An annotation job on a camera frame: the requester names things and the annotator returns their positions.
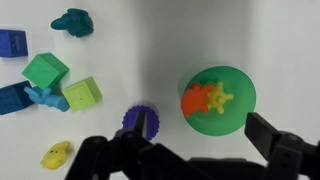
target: toy block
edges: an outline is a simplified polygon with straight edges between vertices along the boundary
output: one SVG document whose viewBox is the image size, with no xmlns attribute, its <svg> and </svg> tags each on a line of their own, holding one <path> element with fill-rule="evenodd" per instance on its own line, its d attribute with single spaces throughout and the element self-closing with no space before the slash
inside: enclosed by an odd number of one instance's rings
<svg viewBox="0 0 320 180">
<path fill-rule="evenodd" d="M 25 87 L 31 87 L 29 81 L 13 84 L 0 89 L 0 115 L 25 109 L 33 104 Z"/>
<path fill-rule="evenodd" d="M 0 57 L 28 56 L 24 31 L 0 29 Z"/>
<path fill-rule="evenodd" d="M 54 87 L 69 68 L 51 53 L 38 54 L 22 74 L 41 89 Z"/>
<path fill-rule="evenodd" d="M 76 112 L 96 104 L 102 94 L 93 77 L 82 80 L 62 90 L 71 110 Z"/>
</svg>

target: green bowl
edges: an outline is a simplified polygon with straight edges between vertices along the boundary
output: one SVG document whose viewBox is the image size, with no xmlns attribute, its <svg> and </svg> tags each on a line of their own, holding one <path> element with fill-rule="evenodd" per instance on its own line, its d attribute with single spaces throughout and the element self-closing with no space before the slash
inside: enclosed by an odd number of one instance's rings
<svg viewBox="0 0 320 180">
<path fill-rule="evenodd" d="M 239 69 L 219 66 L 206 69 L 191 79 L 187 91 L 195 83 L 202 85 L 223 82 L 224 92 L 233 94 L 234 99 L 224 104 L 225 113 L 218 114 L 215 108 L 203 113 L 197 111 L 186 118 L 196 131 L 208 136 L 223 136 L 240 129 L 246 122 L 248 112 L 254 110 L 256 91 L 250 78 Z"/>
</svg>

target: white table surface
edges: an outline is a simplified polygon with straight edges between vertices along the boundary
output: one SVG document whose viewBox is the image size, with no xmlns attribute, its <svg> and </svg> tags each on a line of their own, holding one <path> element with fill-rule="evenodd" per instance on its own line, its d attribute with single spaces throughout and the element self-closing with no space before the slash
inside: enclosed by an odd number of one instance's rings
<svg viewBox="0 0 320 180">
<path fill-rule="evenodd" d="M 70 73 L 67 87 L 93 76 L 103 101 L 80 112 L 34 105 L 0 116 L 0 179 L 63 179 L 88 136 L 113 137 L 132 105 L 152 103 L 161 142 L 183 158 L 244 157 L 265 163 L 243 133 L 194 131 L 180 110 L 181 89 L 201 69 L 229 65 L 257 90 L 256 111 L 276 128 L 315 144 L 320 137 L 319 0 L 0 0 L 0 28 L 27 33 L 29 57 L 0 60 L 1 87 L 21 82 L 28 62 L 52 52 Z M 77 39 L 50 23 L 68 8 L 87 10 L 95 32 Z M 43 169 L 55 143 L 73 152 L 64 166 Z"/>
</svg>

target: plastic toy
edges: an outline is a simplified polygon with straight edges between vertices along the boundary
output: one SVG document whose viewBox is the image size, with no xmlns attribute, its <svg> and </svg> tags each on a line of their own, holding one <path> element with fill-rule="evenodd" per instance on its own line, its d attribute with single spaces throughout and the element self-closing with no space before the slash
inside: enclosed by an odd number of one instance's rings
<svg viewBox="0 0 320 180">
<path fill-rule="evenodd" d="M 215 87 L 208 93 L 207 105 L 211 109 L 205 113 L 196 111 L 186 117 L 189 125 L 202 134 L 209 136 L 230 134 L 241 128 L 245 124 L 247 113 L 254 110 L 256 104 L 254 85 L 245 73 L 236 68 L 219 66 L 206 69 L 191 79 L 185 92 L 188 92 L 194 83 L 203 86 L 211 84 Z"/>
<path fill-rule="evenodd" d="M 233 94 L 225 94 L 223 91 L 223 83 L 218 82 L 214 91 L 208 93 L 207 104 L 209 108 L 216 108 L 219 114 L 224 114 L 223 105 L 226 101 L 233 100 Z"/>
<path fill-rule="evenodd" d="M 0 89 L 0 115 L 25 109 L 33 104 L 24 87 L 31 87 L 29 81 L 13 84 Z"/>
<path fill-rule="evenodd" d="M 69 68 L 51 53 L 38 54 L 22 74 L 41 89 L 54 87 Z"/>
<path fill-rule="evenodd" d="M 62 112 L 66 112 L 70 106 L 64 96 L 54 95 L 52 89 L 39 87 L 25 87 L 24 91 L 29 94 L 30 99 L 37 104 L 46 104 L 48 107 L 55 107 Z"/>
<path fill-rule="evenodd" d="M 61 167 L 67 161 L 67 151 L 70 146 L 68 141 L 55 144 L 43 157 L 40 164 L 43 168 L 55 170 Z"/>
<path fill-rule="evenodd" d="M 67 30 L 69 34 L 79 38 L 93 32 L 93 22 L 87 11 L 68 9 L 66 14 L 51 23 L 51 28 L 55 30 Z"/>
<path fill-rule="evenodd" d="M 0 57 L 28 56 L 24 31 L 0 29 Z"/>
<path fill-rule="evenodd" d="M 67 87 L 62 90 L 62 93 L 74 112 L 92 106 L 102 99 L 102 94 L 93 77 Z"/>
<path fill-rule="evenodd" d="M 209 107 L 207 105 L 208 93 L 213 91 L 212 84 L 202 86 L 199 83 L 194 83 L 189 90 L 187 90 L 181 100 L 181 108 L 185 117 L 198 110 L 202 112 L 208 112 Z"/>
<path fill-rule="evenodd" d="M 145 137 L 148 141 L 151 141 L 159 131 L 160 121 L 156 112 L 147 106 L 133 106 L 131 109 L 129 109 L 123 118 L 123 129 L 132 129 L 134 127 L 136 116 L 139 111 L 146 112 L 147 124 L 145 128 Z"/>
</svg>

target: light blue toy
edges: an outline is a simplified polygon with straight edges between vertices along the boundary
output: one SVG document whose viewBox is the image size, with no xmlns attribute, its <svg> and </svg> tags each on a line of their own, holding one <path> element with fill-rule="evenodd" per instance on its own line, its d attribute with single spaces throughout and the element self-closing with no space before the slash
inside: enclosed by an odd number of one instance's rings
<svg viewBox="0 0 320 180">
<path fill-rule="evenodd" d="M 40 89 L 39 87 L 25 87 L 24 91 L 29 94 L 29 98 L 37 104 L 46 104 L 48 107 L 55 107 L 62 112 L 66 112 L 70 105 L 64 96 L 54 95 L 51 88 Z"/>
</svg>

